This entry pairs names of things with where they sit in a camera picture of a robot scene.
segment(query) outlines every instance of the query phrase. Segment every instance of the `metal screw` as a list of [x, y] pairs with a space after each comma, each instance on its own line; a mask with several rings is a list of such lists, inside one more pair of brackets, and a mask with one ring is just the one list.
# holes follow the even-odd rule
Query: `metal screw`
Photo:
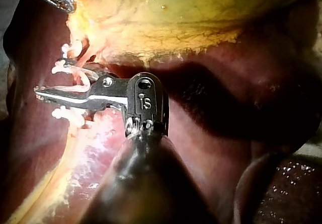
[[129, 117], [125, 124], [125, 135], [128, 136], [133, 130], [133, 119]]
[[103, 86], [104, 86], [104, 87], [110, 87], [112, 84], [113, 84], [113, 79], [112, 79], [112, 78], [110, 78], [110, 77], [106, 77], [106, 78], [103, 80]]

